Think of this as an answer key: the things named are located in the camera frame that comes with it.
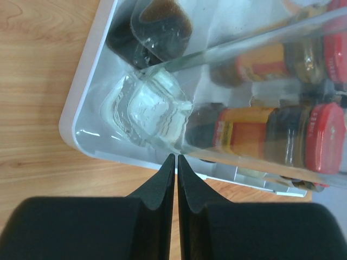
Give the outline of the red-lid sauce jar front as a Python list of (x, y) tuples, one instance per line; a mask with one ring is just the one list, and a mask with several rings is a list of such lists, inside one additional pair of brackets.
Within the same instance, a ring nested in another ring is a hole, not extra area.
[[(337, 10), (346, 1), (299, 5), (293, 1), (246, 1), (248, 10), (232, 16), (257, 32), (277, 29), (307, 18)], [(296, 77), (303, 83), (325, 79), (346, 83), (346, 33), (338, 32), (294, 43), (276, 43), (229, 58), (209, 69), (211, 80), (226, 88), (246, 82), (263, 82)]]

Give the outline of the glass jar with white granules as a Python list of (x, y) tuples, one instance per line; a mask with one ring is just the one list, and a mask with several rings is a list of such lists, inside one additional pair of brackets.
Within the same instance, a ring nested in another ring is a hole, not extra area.
[(307, 190), (307, 191), (314, 191), (314, 192), (322, 192), (326, 187), (330, 187), (327, 184), (320, 184), (320, 183), (312, 183), (310, 181), (300, 180), (300, 179), (293, 179), (289, 177), (283, 177), (282, 179), (288, 180), (290, 183), (293, 184), (294, 187)]

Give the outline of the red-lid sauce bottle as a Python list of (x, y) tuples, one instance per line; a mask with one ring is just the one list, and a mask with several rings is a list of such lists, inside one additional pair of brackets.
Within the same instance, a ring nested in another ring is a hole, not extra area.
[(211, 103), (189, 117), (186, 142), (195, 148), (337, 174), (346, 137), (343, 109), (315, 106), (227, 108)]

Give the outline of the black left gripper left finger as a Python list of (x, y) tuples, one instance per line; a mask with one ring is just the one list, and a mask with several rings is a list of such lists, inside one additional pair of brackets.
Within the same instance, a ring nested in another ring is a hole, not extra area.
[(168, 259), (175, 156), (125, 197), (31, 197), (1, 234), (1, 259)]

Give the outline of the clear oil bottle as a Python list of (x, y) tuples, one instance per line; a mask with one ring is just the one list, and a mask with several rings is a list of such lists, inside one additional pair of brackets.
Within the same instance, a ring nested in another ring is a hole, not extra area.
[(137, 146), (346, 187), (346, 1), (125, 74), (100, 117)]

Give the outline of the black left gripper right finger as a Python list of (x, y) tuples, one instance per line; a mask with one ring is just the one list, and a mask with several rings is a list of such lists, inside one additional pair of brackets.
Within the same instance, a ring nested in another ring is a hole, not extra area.
[(182, 259), (346, 259), (335, 217), (313, 203), (234, 203), (178, 156)]

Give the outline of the tall bottle with dark sauce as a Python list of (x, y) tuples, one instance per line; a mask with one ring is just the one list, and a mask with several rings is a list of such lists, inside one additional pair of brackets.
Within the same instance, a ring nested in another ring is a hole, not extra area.
[(182, 56), (191, 35), (190, 19), (177, 1), (137, 1), (131, 15), (110, 27), (106, 44), (144, 69)]

